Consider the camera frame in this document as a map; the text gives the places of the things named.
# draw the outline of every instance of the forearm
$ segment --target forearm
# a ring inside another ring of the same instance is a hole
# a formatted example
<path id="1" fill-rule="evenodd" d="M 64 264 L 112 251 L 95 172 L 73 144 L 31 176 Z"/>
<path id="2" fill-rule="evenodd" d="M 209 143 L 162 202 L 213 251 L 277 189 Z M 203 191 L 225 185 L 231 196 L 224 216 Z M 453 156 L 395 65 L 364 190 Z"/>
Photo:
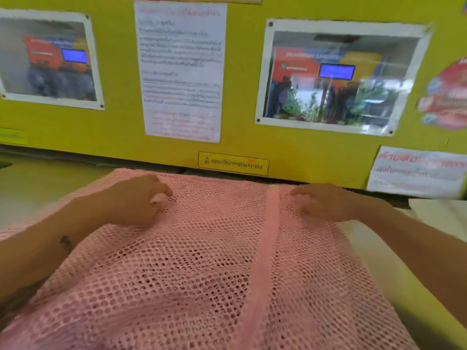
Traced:
<path id="1" fill-rule="evenodd" d="M 467 244 L 375 199 L 360 221 L 376 232 L 422 284 L 467 327 Z"/>
<path id="2" fill-rule="evenodd" d="M 81 197 L 0 242 L 0 303 L 52 274 L 71 250 L 105 223 L 94 196 Z"/>

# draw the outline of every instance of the pink mesh laundry bag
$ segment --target pink mesh laundry bag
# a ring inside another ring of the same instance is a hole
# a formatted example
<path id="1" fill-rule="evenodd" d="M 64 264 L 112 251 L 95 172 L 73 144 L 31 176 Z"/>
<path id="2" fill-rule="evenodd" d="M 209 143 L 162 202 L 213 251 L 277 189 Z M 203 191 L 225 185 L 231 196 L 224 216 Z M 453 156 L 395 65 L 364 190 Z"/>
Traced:
<path id="1" fill-rule="evenodd" d="M 0 239 L 147 173 L 117 169 Z M 174 191 L 160 221 L 86 238 L 0 334 L 1 350 L 416 349 L 341 230 L 296 215 L 292 187 L 159 177 Z"/>

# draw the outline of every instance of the yellow wall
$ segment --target yellow wall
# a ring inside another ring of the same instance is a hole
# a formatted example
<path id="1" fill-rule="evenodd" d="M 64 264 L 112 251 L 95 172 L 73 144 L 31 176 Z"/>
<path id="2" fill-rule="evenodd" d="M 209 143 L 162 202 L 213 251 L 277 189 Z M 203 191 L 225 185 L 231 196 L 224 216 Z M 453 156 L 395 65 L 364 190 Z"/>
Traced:
<path id="1" fill-rule="evenodd" d="M 76 11 L 91 16 L 105 111 L 0 100 L 0 127 L 23 130 L 32 147 L 197 167 L 198 152 L 270 160 L 269 175 L 364 188 L 380 145 L 467 153 L 464 131 L 423 126 L 416 101 L 431 78 L 467 55 L 465 0 L 264 0 L 230 4 L 219 144 L 146 136 L 130 0 L 1 0 L 2 8 Z M 436 29 L 395 136 L 254 124 L 267 18 L 427 24 Z"/>

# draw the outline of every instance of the white paper sign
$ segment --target white paper sign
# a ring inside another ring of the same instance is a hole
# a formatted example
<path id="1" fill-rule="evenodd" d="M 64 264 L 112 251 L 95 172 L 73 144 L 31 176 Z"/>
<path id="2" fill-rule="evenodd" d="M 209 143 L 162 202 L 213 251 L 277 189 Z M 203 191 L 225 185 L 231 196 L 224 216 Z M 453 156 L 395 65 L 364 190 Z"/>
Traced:
<path id="1" fill-rule="evenodd" d="M 467 155 L 381 147 L 367 190 L 460 199 L 466 174 Z"/>
<path id="2" fill-rule="evenodd" d="M 146 135 L 219 142 L 227 5 L 135 1 Z"/>

